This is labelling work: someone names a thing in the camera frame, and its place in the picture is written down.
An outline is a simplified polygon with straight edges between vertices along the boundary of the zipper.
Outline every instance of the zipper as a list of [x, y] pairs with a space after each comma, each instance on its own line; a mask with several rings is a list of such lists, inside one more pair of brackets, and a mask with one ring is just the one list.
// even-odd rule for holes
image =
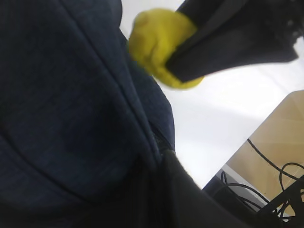
[[153, 124], [149, 121], [150, 127], [152, 129], [152, 132], [154, 134], [154, 138], [157, 142], [157, 145], [159, 147], [160, 151], [163, 150], [171, 150], [173, 151], [173, 147], [171, 145], [171, 143], [168, 141], [168, 139], [163, 135], [163, 133]]

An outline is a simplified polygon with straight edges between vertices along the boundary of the yellow glove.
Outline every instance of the yellow glove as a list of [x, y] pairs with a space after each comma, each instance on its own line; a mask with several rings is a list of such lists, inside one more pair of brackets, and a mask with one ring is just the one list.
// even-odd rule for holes
[[196, 32], [195, 25], [182, 13], [168, 9], [152, 9], [137, 15], [129, 39], [134, 60], [159, 81], [172, 88], [187, 89], [198, 85], [203, 77], [182, 82], [165, 64], [177, 46]]

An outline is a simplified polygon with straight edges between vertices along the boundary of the wooden surface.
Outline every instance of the wooden surface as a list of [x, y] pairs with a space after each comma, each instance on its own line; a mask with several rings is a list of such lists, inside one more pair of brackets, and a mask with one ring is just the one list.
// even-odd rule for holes
[[[279, 168], [288, 162], [304, 165], [304, 91], [290, 94], [250, 137], [255, 146]], [[272, 200], [282, 192], [279, 172], [245, 143], [227, 165]], [[289, 166], [286, 172], [301, 177], [304, 170]], [[294, 181], [283, 176], [284, 187]]]

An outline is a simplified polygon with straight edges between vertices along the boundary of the denim fabric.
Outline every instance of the denim fabric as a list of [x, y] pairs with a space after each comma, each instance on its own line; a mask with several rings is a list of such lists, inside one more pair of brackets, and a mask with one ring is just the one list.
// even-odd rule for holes
[[69, 227], [138, 157], [156, 170], [150, 124], [174, 147], [170, 104], [129, 58], [115, 2], [0, 0], [0, 225]]

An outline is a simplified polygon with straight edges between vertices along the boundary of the electrical wire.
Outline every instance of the electrical wire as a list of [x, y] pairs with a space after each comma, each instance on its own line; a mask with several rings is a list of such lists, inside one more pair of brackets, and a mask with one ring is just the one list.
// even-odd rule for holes
[[[290, 162], [290, 163], [285, 164], [285, 165], [282, 167], [282, 171], [283, 171], [287, 166], [290, 166], [290, 165], [298, 166], [298, 167], [304, 169], [304, 166], [302, 166], [302, 165], [300, 165], [300, 164], [298, 164], [298, 163]], [[280, 172], [279, 180], [280, 180], [280, 185], [281, 185], [282, 191], [284, 192], [284, 191], [285, 191], [285, 188], [284, 188], [284, 185], [283, 185], [282, 176], [283, 176], [283, 173]], [[289, 205], [290, 205], [290, 204], [288, 203], [288, 201], [284, 202], [284, 204], [282, 205], [282, 207], [281, 207], [280, 210], [278, 211], [278, 215], [280, 214], [280, 218], [281, 218], [281, 219], [291, 219], [291, 218], [294, 218], [294, 217], [292, 217], [292, 216], [283, 217], [283, 216], [284, 216], [284, 213], [285, 213], [285, 210], [286, 210], [286, 208], [288, 208]]]
[[263, 199], [266, 203], [269, 203], [270, 201], [267, 200], [261, 193], [259, 193], [257, 190], [253, 189], [252, 187], [249, 187], [245, 184], [238, 184], [238, 183], [231, 183], [231, 184], [226, 184], [225, 186], [222, 186], [220, 189], [218, 189], [215, 193], [214, 196], [216, 196], [221, 190], [227, 188], [227, 187], [242, 187], [245, 189], [248, 189], [252, 192], [254, 192], [256, 195], [258, 195], [261, 199]]
[[277, 167], [272, 161], [270, 161], [264, 154], [261, 153], [261, 151], [251, 142], [250, 139], [247, 139], [247, 141], [249, 142], [249, 144], [252, 146], [252, 148], [266, 161], [268, 162], [272, 167], [274, 167], [276, 170], [278, 170], [280, 173], [286, 175], [287, 177], [290, 177], [291, 179], [294, 179], [296, 181], [300, 181], [300, 182], [304, 182], [303, 179], [297, 178], [291, 174], [289, 174], [288, 172], [285, 172], [284, 170], [280, 169], [279, 167]]
[[[280, 172], [279, 174], [279, 181], [280, 181], [280, 185], [281, 185], [281, 188], [282, 188], [282, 191], [284, 192], [285, 191], [285, 188], [284, 188], [284, 185], [283, 185], [283, 181], [282, 181], [282, 176], [285, 175], [293, 180], [296, 180], [296, 181], [300, 181], [300, 182], [304, 182], [303, 179], [301, 178], [297, 178], [287, 172], [284, 171], [284, 169], [287, 167], [287, 166], [290, 166], [290, 165], [295, 165], [295, 166], [298, 166], [302, 169], [304, 169], [304, 166], [298, 164], [298, 163], [295, 163], [295, 162], [290, 162], [290, 163], [287, 163], [285, 164], [281, 169], [279, 167], [277, 167], [273, 162], [271, 162], [252, 142], [250, 139], [247, 139], [248, 143], [251, 145], [251, 147], [266, 161], [268, 162], [272, 167], [274, 167], [276, 170], [278, 170]], [[284, 213], [285, 213], [285, 210], [288, 208], [288, 206], [290, 206], [290, 203], [288, 201], [284, 202], [282, 207], [280, 208], [280, 210], [277, 212], [277, 215], [280, 214], [280, 219], [282, 220], [289, 220], [289, 219], [292, 219], [294, 218], [295, 216], [288, 216], [288, 217], [283, 217]]]
[[282, 167], [282, 171], [280, 172], [280, 175], [279, 175], [280, 185], [281, 185], [283, 191], [285, 191], [284, 186], [283, 186], [283, 181], [282, 181], [283, 171], [284, 171], [284, 169], [285, 169], [287, 166], [290, 166], [290, 165], [298, 166], [298, 167], [300, 167], [300, 168], [302, 168], [302, 169], [304, 170], [304, 166], [302, 166], [302, 165], [300, 165], [300, 164], [298, 164], [298, 163], [290, 162], [290, 163], [285, 164], [285, 165]]
[[[228, 184], [227, 175], [226, 175], [226, 173], [225, 173], [224, 171], [221, 173], [221, 181], [222, 181], [223, 183], [225, 183], [225, 185], [222, 187], [222, 189], [228, 188], [228, 187], [229, 187], [228, 185], [231, 185], [231, 184]], [[244, 198], [244, 197], [241, 197], [241, 196], [237, 195], [234, 191], [232, 191], [232, 193], [233, 193], [239, 200], [241, 200], [244, 204], [246, 204], [246, 206], [248, 206], [250, 209], [253, 210], [253, 208], [252, 208], [249, 204], [255, 206], [255, 207], [258, 208], [258, 209], [262, 209], [262, 207], [259, 206], [258, 204], [256, 204], [255, 202], [252, 202], [252, 201], [250, 201], [250, 200], [248, 200], [248, 199], [246, 199], [246, 198]]]

